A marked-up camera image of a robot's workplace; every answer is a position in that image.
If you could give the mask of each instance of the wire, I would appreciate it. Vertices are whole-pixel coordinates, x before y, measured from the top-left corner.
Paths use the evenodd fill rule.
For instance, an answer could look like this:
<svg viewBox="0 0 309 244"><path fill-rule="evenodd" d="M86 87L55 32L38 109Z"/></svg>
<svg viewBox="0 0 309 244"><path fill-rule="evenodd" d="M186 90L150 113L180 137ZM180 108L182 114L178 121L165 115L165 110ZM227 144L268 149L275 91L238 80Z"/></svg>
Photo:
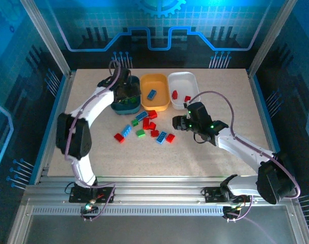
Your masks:
<svg viewBox="0 0 309 244"><path fill-rule="evenodd" d="M195 142L197 142L198 144L203 144L203 143L205 143L206 141L196 141L196 133L194 133L194 135L193 135L193 138L194 138L194 141Z"/></svg>
<svg viewBox="0 0 309 244"><path fill-rule="evenodd" d="M231 134L232 136L234 137L234 139L236 139L237 141L239 141L240 143L242 143L243 145L249 147L250 149L254 150L255 152L259 153L260 155L263 155L265 157L267 157L269 160L271 160L273 163L275 163L288 177L289 179L292 181L292 183L295 185L295 189L296 189L296 194L294 196L286 196L286 198L298 198L300 196L300 193L301 193L301 190L300 190L300 186L298 184L298 182L296 181L296 179L292 176L292 174L281 164L279 163L276 159L274 159L273 157L271 157L270 155L266 154L265 152L257 149L256 147L248 144L247 142L241 140L239 137L237 137L235 135L235 132L234 132L234 120L235 120L235 112L234 112L234 109L231 105L231 103L229 102L229 100L224 96L222 95L221 93L218 93L216 91L213 91L213 90L208 90L208 91L204 91L202 93L199 93L197 94L195 97L193 97L189 103L191 103L194 99L196 99L198 96L202 95L202 94L205 94L205 93L213 93L213 94L217 94L219 95L220 97L224 98L224 100L227 102L227 104L229 105L230 107L230 110L231 110L231 123L230 123L230 131L231 131Z"/></svg>
<svg viewBox="0 0 309 244"><path fill-rule="evenodd" d="M71 185L71 184L74 184L75 182L71 182L71 183L68 183L68 185L65 187L65 189L64 189L64 192L66 193L66 194L70 194L70 193L68 193L68 192L66 192L66 190L67 190L67 188Z"/></svg>
<svg viewBox="0 0 309 244"><path fill-rule="evenodd" d="M107 199L107 202L106 204L104 205L103 209L99 212L98 215L96 215L95 217L93 217L92 219L97 219L101 214L102 212L104 211L105 207L107 206L107 204L109 203L109 200L110 198L112 197L114 191L115 191L115 188L116 188L116 184L114 182L110 182L108 184L104 184L104 185L101 185L101 186L89 186L88 184L86 184L82 179L79 178L78 176L78 173L77 173L77 169L76 169L76 165L75 165L75 162L77 161L77 159L71 159L68 157L68 151L69 151L69 147L70 147L70 144L71 144L71 140L72 140L72 134L73 134L73 130L75 128L75 125L76 125L76 122L79 118L79 116L82 114L83 110L86 108L86 106L93 100L95 99L96 97L99 97L101 94L105 93L106 91L108 91L118 80L119 76L120 76L120 72L121 72L121 67L120 67L120 64L116 61L116 60L111 60L109 62L109 72L111 73L111 66L112 64L116 62L117 66L118 66L118 73L117 73L117 76L115 77L115 79L112 81L112 83L106 87L104 90L96 93L95 95L93 95L92 97L90 97L84 104L83 106L81 107L81 109L79 110L79 112L77 113L75 119L73 120L73 123L69 129L69 133L68 133L68 138L67 138L67 144L66 144L66 148L65 148L65 160L66 161L70 161L71 164L72 164L72 170L73 170L73 173L75 175L75 178L77 179L78 182L80 182L83 186L87 187L87 188L92 188L92 189L100 189L100 188L104 188L104 187L107 187L107 186L110 186L110 185L113 185L113 189Z"/></svg>

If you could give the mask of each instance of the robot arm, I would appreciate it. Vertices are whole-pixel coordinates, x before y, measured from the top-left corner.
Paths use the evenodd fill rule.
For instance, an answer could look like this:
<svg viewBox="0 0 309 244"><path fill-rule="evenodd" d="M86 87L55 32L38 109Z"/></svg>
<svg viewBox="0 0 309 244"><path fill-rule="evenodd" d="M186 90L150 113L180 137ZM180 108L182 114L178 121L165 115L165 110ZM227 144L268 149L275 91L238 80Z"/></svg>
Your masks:
<svg viewBox="0 0 309 244"><path fill-rule="evenodd" d="M92 123L111 103L119 103L124 99L130 99L141 94L139 85L130 83L129 75L129 69L121 68L121 71L118 72L118 68L116 68L111 77L102 80L98 84L94 93L86 102L70 114L62 113L58 117L56 146L61 150L62 154L65 154L69 130L74 119L79 114L70 141L68 157L72 160L75 177L79 179L75 183L80 187L85 188L86 185L93 186L97 183L89 158L92 146L90 133ZM110 89L106 89L117 76L115 84Z"/></svg>
<svg viewBox="0 0 309 244"><path fill-rule="evenodd" d="M233 135L231 128L219 120L213 121L201 102L187 106L188 114L173 118L176 130L192 131L233 155L241 158L257 175L232 175L221 183L221 193L227 200L240 195L261 196L271 204L277 204L289 195L294 184L289 177L270 158L276 154L270 150L256 146L239 135Z"/></svg>

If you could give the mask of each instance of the vent grille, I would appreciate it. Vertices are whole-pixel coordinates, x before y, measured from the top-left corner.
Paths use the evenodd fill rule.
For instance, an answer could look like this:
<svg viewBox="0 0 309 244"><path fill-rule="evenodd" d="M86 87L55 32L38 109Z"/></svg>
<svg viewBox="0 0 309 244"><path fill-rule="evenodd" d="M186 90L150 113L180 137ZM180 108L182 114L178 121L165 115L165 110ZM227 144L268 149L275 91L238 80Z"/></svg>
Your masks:
<svg viewBox="0 0 309 244"><path fill-rule="evenodd" d="M33 215L80 215L80 206L38 206ZM93 211L89 216L98 214ZM108 206L104 216L222 216L222 206Z"/></svg>

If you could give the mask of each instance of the toy block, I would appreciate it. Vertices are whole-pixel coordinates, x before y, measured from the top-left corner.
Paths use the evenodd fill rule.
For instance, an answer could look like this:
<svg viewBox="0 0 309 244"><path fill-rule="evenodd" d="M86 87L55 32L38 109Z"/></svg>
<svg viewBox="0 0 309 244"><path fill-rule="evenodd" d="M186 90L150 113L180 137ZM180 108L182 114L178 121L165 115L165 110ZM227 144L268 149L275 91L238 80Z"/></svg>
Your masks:
<svg viewBox="0 0 309 244"><path fill-rule="evenodd" d="M178 98L178 92L176 90L173 91L172 97L174 100Z"/></svg>
<svg viewBox="0 0 309 244"><path fill-rule="evenodd" d="M167 137L166 137L166 141L169 142L169 143L172 143L172 141L174 140L175 136L173 134L169 134Z"/></svg>
<svg viewBox="0 0 309 244"><path fill-rule="evenodd" d="M132 121L132 126L135 127L135 126L137 126L137 125L138 125L138 120L137 120L137 119L134 119L134 120Z"/></svg>
<svg viewBox="0 0 309 244"><path fill-rule="evenodd" d="M155 128L156 128L156 124L153 123L153 122L151 122L151 123L149 124L149 129L152 130L152 131L154 131Z"/></svg>
<svg viewBox="0 0 309 244"><path fill-rule="evenodd" d="M139 130L139 131L136 131L136 135L138 137L142 137L142 136L145 136L145 132L144 132L144 130Z"/></svg>
<svg viewBox="0 0 309 244"><path fill-rule="evenodd" d="M158 136L158 138L156 138L156 142L162 145L165 140L165 137L166 137L166 132L162 131L160 135Z"/></svg>
<svg viewBox="0 0 309 244"><path fill-rule="evenodd" d="M125 140L125 138L119 133L115 134L114 138L119 141L119 143L122 143Z"/></svg>
<svg viewBox="0 0 309 244"><path fill-rule="evenodd" d="M190 96L185 96L185 102L189 101L191 99Z"/></svg>
<svg viewBox="0 0 309 244"><path fill-rule="evenodd" d="M150 122L150 118L144 118L143 119L143 130L149 129L149 122Z"/></svg>
<svg viewBox="0 0 309 244"><path fill-rule="evenodd" d="M126 138L126 136L128 136L131 130L132 130L132 126L126 125L126 127L122 131L123 137Z"/></svg>
<svg viewBox="0 0 309 244"><path fill-rule="evenodd" d="M159 131L151 131L151 137L158 137L159 134Z"/></svg>
<svg viewBox="0 0 309 244"><path fill-rule="evenodd" d="M136 116L136 119L138 121L141 121L142 119L146 118L148 116L148 113L146 113L146 111L143 111L142 113L140 113L138 116Z"/></svg>
<svg viewBox="0 0 309 244"><path fill-rule="evenodd" d="M154 119L158 116L158 114L155 112L155 110L149 111L149 117L150 119Z"/></svg>
<svg viewBox="0 0 309 244"><path fill-rule="evenodd" d="M148 94L148 99L149 100L153 100L153 98L155 97L156 95L156 90L151 90L150 93Z"/></svg>

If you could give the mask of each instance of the enclosure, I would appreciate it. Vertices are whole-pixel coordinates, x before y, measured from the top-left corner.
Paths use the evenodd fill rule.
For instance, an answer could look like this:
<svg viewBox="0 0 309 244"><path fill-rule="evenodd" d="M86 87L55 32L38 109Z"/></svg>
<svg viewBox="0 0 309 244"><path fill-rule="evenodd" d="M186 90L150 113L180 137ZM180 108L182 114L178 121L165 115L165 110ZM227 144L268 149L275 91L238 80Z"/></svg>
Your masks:
<svg viewBox="0 0 309 244"><path fill-rule="evenodd" d="M256 198L249 220L226 223L225 204L205 203L201 189L249 166L173 131L184 114L173 104L156 121L174 143L133 133L119 144L113 135L135 115L108 106L90 159L98 182L116 182L115 199L84 223L83 204L64 192L74 174L55 146L57 118L110 75L111 60L141 83L190 72L200 92L224 94L237 133L281 152L301 196ZM201 102L230 123L223 100ZM309 0L0 0L0 243L239 243L244 228L245 243L309 243Z"/></svg>

